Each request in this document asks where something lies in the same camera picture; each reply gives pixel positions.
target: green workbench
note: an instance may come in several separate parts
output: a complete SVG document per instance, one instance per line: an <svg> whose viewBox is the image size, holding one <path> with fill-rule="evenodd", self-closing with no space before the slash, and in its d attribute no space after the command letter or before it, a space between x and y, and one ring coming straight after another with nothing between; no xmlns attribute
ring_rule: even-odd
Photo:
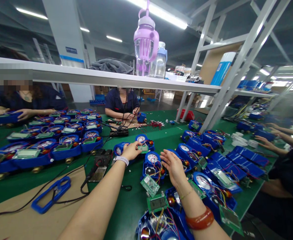
<svg viewBox="0 0 293 240"><path fill-rule="evenodd" d="M145 112L148 121L162 121L165 122L166 119L174 120L176 117L176 110L169 111L152 111ZM203 120L206 115L198 112L194 112L195 117ZM103 120L108 119L107 116L102 115ZM5 139L11 132L16 131L19 132L22 127L15 128L6 128L0 127L0 147L8 144ZM162 127L161 130L159 128L153 129L152 127L146 127L146 134L150 140L154 141L155 151L160 154L163 149L175 149L179 143L182 142L180 136L183 134L185 130L188 129L187 123L176 123L175 125L165 124L165 127ZM217 122L213 130L221 129L228 134L232 134L236 132L235 124L231 122L227 122L224 120L220 120ZM108 127L104 127L102 131L102 136L107 136L109 134L110 129ZM115 137L111 138L105 145L104 149L113 149L115 144L120 142L133 142L135 140L135 136L138 134L142 134L142 131L139 129L129 129L128 137ZM251 134L245 134L245 139L250 139ZM227 140L225 145L225 154L229 151L232 151L233 146L231 145L231 140ZM272 154L271 152L259 148L259 151L264 152L266 154ZM74 163L70 165L70 167L65 171L65 173L70 172L71 170L83 165L88 156L82 154ZM88 173L93 166L93 159L91 158L86 166L86 172ZM272 165L275 162L275 158L269 158L271 164L266 167L269 171ZM17 196L21 193L24 193L34 187L37 187L43 183L50 181L54 178L63 168L65 168L64 161L53 162L53 164L44 168L40 173L33 174L29 170L22 171L17 174L12 174L6 177L6 179L0 181L0 202L3 202L9 198ZM120 190L120 194L118 197L117 204L115 206L113 215L111 217L107 233L105 239L137 239L136 237L136 227L138 226L138 221L142 217L142 215L147 210L147 201L146 201L146 191L140 184L140 177L142 175L142 167L143 161L136 162L130 165L126 171L123 178L123 185L131 185L132 190L127 192L125 190ZM250 188L243 189L242 193L236 194L234 197L237 200L237 208L236 213L242 219L244 214L246 213L248 207L252 203L256 194L258 193L263 181L257 180L254 183L250 184ZM88 188L91 191L96 186L95 183L89 183ZM168 188L172 187L169 176L165 178L165 183L161 185L159 193ZM224 230L231 235L232 231L228 227L224 226Z"/></svg>

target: fluorescent light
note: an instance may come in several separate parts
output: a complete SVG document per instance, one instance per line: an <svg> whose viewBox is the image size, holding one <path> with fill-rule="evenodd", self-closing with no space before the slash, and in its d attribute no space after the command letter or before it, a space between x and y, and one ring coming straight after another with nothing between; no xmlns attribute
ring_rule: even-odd
<svg viewBox="0 0 293 240"><path fill-rule="evenodd" d="M85 32L90 32L88 29L86 29L86 28L82 28L82 27L80 27L80 29L82 30L82 31L85 31Z"/></svg>
<svg viewBox="0 0 293 240"><path fill-rule="evenodd" d="M127 0L130 3L133 3L134 5L146 9L147 8L147 1L146 0ZM186 29L187 23L173 14L167 12L166 10L160 8L159 6L155 5L154 3L150 2L149 5L149 12L158 16L159 18L162 18L163 20L168 21L169 23L181 28Z"/></svg>
<svg viewBox="0 0 293 240"><path fill-rule="evenodd" d="M28 15L31 15L31 16L34 16L34 17L38 17L38 18L42 18L42 19L46 19L48 20L48 18L46 16L43 16L43 15L40 15L40 14L37 14L37 13L33 13L33 12L29 12L27 10L23 10L21 8L16 8L19 12L22 12L22 13L25 13L25 14L28 14Z"/></svg>
<svg viewBox="0 0 293 240"><path fill-rule="evenodd" d="M110 37L110 36L108 36L108 35L107 35L107 38L108 38L108 39L112 39L112 40L114 40L114 41L122 42L121 39L114 38L114 37Z"/></svg>
<svg viewBox="0 0 293 240"><path fill-rule="evenodd" d="M265 76L270 75L270 73L264 69L260 69L260 73L264 74Z"/></svg>

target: hair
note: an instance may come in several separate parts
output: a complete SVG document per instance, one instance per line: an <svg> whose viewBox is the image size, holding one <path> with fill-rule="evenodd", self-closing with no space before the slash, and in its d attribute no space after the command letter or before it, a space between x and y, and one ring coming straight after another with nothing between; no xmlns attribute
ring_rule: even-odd
<svg viewBox="0 0 293 240"><path fill-rule="evenodd" d="M11 59L16 59L16 60L23 60L23 61L30 61L27 57L23 56L22 54L18 53L17 51L5 47L5 46L0 46L0 57L2 58L11 58ZM42 98L43 94L41 91L41 83L33 83L32 90L30 91L32 94L32 98ZM12 99L13 93L16 90L13 88L8 88L8 86L4 89L4 94L8 99Z"/></svg>

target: dark blue uniform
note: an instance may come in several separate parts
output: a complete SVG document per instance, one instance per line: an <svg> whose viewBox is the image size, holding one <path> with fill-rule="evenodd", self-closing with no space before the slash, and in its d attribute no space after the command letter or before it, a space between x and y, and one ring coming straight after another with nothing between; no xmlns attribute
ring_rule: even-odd
<svg viewBox="0 0 293 240"><path fill-rule="evenodd" d="M40 85L42 98L32 99L32 103L27 103L20 97L18 92L14 92L11 99L8 99L3 91L0 91L0 106L10 108L11 111L17 111L33 106L32 109L55 109L66 110L67 103L59 92L47 85Z"/></svg>
<svg viewBox="0 0 293 240"><path fill-rule="evenodd" d="M119 113L132 112L133 109L139 107L139 101L137 95L131 91L128 93L127 104L121 102L119 90L117 88L112 89L106 96L106 108Z"/></svg>

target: red bracelet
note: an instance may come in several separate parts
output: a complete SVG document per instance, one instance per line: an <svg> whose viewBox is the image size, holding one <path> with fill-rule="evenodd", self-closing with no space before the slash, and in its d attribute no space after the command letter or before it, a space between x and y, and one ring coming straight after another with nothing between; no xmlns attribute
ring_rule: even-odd
<svg viewBox="0 0 293 240"><path fill-rule="evenodd" d="M189 228L193 230L203 230L211 226L214 221L214 215L211 209L206 206L206 211L204 214L195 218L188 218L185 216L185 219Z"/></svg>

